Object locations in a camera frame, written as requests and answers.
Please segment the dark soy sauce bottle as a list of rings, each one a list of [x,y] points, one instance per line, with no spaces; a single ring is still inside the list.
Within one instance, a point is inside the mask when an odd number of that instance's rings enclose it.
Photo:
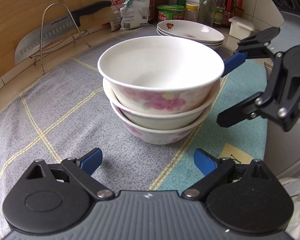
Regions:
[[[154,0],[149,0],[148,23],[152,24],[154,21]]]

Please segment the stack of white plates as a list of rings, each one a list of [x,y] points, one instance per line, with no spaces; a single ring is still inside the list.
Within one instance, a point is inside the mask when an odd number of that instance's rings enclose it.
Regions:
[[[223,44],[224,35],[210,26],[185,20],[166,20],[157,24],[161,36],[175,36],[202,43],[212,49]]]

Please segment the white bowl pink flowers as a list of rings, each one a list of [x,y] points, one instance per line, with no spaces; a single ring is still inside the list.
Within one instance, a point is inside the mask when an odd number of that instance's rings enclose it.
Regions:
[[[125,40],[98,59],[98,71],[119,102],[145,114],[177,114],[203,104],[224,73],[211,48],[185,38],[145,36]]]

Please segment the plain white bowl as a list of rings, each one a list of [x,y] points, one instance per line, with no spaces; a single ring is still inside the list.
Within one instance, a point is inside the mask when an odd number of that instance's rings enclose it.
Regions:
[[[157,115],[139,113],[123,106],[115,96],[110,82],[103,78],[104,92],[110,103],[112,103],[116,108],[119,109],[120,114],[123,114],[125,118],[136,125],[144,128],[162,131],[183,128],[196,121],[199,116],[207,109],[207,107],[211,105],[213,100],[215,100],[219,92],[220,85],[221,80],[217,80],[212,85],[203,104],[193,110],[178,114]]]

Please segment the dark vinegar bottle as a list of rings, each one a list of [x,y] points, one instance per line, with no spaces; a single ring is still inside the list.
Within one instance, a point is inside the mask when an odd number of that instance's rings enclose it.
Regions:
[[[215,9],[215,15],[213,19],[213,26],[215,28],[220,28],[222,26],[224,11],[225,11],[225,0],[216,0],[216,9]]]

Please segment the green lid sauce jar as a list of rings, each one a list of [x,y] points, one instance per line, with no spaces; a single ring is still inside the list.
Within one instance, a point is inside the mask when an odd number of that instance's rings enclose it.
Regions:
[[[185,7],[182,5],[158,5],[158,21],[183,20]]]

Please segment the white plastic box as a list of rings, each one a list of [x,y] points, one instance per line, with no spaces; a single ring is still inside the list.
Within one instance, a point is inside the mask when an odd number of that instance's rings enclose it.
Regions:
[[[237,16],[230,18],[229,23],[229,35],[238,40],[243,40],[249,37],[255,31],[253,23]]]

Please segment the clear oil bottle red cap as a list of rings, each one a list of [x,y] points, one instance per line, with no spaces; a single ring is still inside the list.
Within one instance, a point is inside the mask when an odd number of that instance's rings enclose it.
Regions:
[[[215,16],[216,4],[214,0],[202,0],[199,6],[198,22],[212,26]]]

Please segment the red white seasoning bag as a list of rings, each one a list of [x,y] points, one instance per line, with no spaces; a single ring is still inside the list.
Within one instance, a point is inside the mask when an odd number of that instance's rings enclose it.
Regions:
[[[121,8],[125,5],[126,0],[110,0],[111,1],[111,9],[114,15],[114,20],[110,22],[111,32],[119,30],[121,28]]]

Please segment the grey checked dish mat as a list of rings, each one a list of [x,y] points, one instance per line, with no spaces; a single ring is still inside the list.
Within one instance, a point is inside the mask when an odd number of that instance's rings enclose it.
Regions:
[[[36,159],[53,164],[98,147],[103,162],[93,176],[113,191],[183,191],[203,177],[193,161],[197,148],[237,162],[245,154],[264,157],[267,120],[255,118],[230,128],[216,122],[219,113],[265,89],[266,69],[254,61],[246,61],[223,79],[209,116],[184,139],[152,145],[129,132],[102,89],[97,61],[116,43],[155,34],[154,26],[144,27],[79,54],[0,111],[0,239],[10,231],[2,214],[3,201]]]

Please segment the yellow lid spice jar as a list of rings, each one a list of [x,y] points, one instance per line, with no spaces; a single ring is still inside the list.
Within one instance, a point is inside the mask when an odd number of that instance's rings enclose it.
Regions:
[[[199,5],[186,3],[185,11],[184,11],[184,20],[197,22],[198,14],[199,14]]]

